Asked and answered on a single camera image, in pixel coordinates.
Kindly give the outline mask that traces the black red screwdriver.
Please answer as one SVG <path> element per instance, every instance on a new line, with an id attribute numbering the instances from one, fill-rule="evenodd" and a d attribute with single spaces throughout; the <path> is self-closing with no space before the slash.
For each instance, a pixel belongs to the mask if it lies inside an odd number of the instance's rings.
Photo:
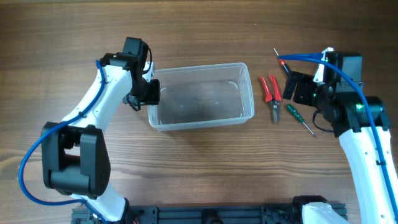
<path id="1" fill-rule="evenodd" d="M 281 69 L 284 71 L 286 77 L 289 78 L 289 77 L 290 77 L 290 74 L 292 73 L 290 67 L 285 63 L 284 60 L 282 60 L 282 59 L 279 58 L 279 54 L 278 54 L 278 52 L 277 52 L 277 50 L 276 50 L 275 47 L 273 48 L 273 50 L 274 50 L 275 55 L 276 55 L 276 57 L 277 57 L 277 59 L 278 59 L 278 61 L 279 61 L 279 64 L 280 64 Z"/>

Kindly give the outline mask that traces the red handled snips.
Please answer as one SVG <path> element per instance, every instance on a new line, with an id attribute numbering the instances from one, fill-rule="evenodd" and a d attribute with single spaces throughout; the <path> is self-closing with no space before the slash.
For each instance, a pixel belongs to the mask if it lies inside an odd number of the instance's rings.
<path id="1" fill-rule="evenodd" d="M 269 79 L 272 83 L 272 89 L 274 91 L 273 93 L 271 93 L 266 79 L 264 77 L 260 78 L 265 93 L 265 102 L 268 103 L 271 107 L 274 124 L 278 124 L 280 115 L 280 103 L 282 101 L 282 97 L 276 77 L 274 75 L 270 75 Z"/>

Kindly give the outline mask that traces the clear plastic storage container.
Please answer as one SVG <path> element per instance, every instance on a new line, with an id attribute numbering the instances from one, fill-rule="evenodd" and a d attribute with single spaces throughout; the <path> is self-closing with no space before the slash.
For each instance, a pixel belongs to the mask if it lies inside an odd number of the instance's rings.
<path id="1" fill-rule="evenodd" d="M 160 101 L 147 110 L 158 131 L 243 124 L 255 114 L 245 63 L 165 68 L 153 78 L 160 81 Z"/>

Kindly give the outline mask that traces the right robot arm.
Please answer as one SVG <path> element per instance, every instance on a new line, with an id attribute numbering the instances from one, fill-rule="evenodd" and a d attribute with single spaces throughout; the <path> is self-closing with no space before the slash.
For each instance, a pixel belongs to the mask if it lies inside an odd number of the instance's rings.
<path id="1" fill-rule="evenodd" d="M 313 76 L 287 70 L 283 98 L 314 107 L 330 123 L 349 162 L 363 223 L 397 223 L 397 173 L 382 100 L 365 96 L 357 52 L 280 55 L 318 65 Z"/>

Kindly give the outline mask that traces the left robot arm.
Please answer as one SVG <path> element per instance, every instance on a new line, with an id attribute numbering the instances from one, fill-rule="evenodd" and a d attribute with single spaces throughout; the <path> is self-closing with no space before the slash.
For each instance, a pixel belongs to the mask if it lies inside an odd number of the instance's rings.
<path id="1" fill-rule="evenodd" d="M 142 39 L 128 37 L 121 52 L 106 53 L 96 67 L 96 79 L 78 106 L 42 128 L 44 185 L 84 204 L 102 223 L 139 223 L 128 200 L 109 183 L 104 134 L 120 103 L 134 111 L 159 104 L 152 52 Z"/>

